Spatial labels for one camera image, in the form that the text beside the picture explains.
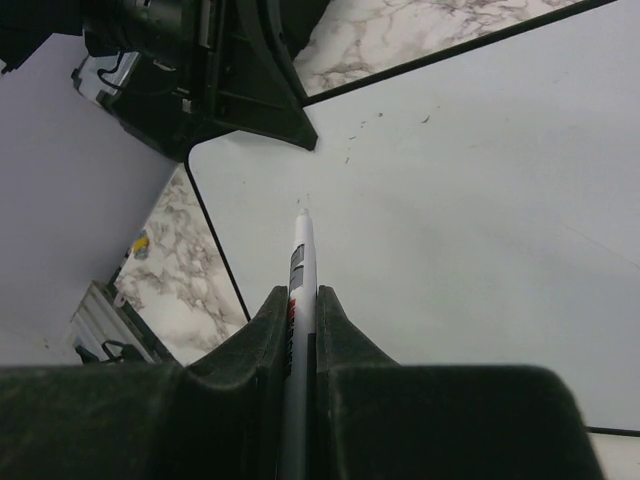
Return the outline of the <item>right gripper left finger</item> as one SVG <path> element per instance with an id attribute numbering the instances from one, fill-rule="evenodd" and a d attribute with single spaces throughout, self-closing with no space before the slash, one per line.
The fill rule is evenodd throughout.
<path id="1" fill-rule="evenodd" d="M 5 368 L 5 479 L 272 479 L 287 290 L 194 364 Z"/>

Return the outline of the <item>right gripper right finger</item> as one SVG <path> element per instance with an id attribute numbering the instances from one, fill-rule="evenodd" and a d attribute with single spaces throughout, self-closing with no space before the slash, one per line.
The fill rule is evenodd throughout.
<path id="1" fill-rule="evenodd" d="M 527 365 L 402 366 L 321 287 L 318 479 L 600 479 L 576 401 Z"/>

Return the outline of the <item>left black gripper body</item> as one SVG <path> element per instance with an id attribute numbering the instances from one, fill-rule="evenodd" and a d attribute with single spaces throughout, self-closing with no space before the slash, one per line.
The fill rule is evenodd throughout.
<path id="1" fill-rule="evenodd" d="M 184 160 L 243 131 L 311 150 L 317 133 L 295 70 L 316 1 L 85 1 L 76 90 L 136 139 Z"/>

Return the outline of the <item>white marker pen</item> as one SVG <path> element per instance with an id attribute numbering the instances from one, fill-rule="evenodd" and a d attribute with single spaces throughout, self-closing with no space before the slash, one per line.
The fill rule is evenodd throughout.
<path id="1" fill-rule="evenodd" d="M 304 479 L 307 475 L 310 347 L 315 341 L 316 297 L 313 223 L 309 211 L 303 209 L 295 221 L 290 259 L 280 479 Z"/>

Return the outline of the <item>white whiteboard black frame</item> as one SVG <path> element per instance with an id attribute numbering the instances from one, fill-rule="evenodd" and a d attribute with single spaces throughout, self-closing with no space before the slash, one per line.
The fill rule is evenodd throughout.
<path id="1" fill-rule="evenodd" d="M 313 220 L 318 280 L 407 364 L 558 373 L 639 426 L 639 5 L 614 1 L 312 105 L 314 151 L 235 132 L 188 167 L 247 310 Z"/>

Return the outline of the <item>aluminium extrusion frame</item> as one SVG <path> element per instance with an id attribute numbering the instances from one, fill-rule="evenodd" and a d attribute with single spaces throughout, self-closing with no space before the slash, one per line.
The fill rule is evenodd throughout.
<path id="1" fill-rule="evenodd" d="M 112 284 L 92 281 L 70 320 L 67 343 L 83 364 L 176 363 Z"/>

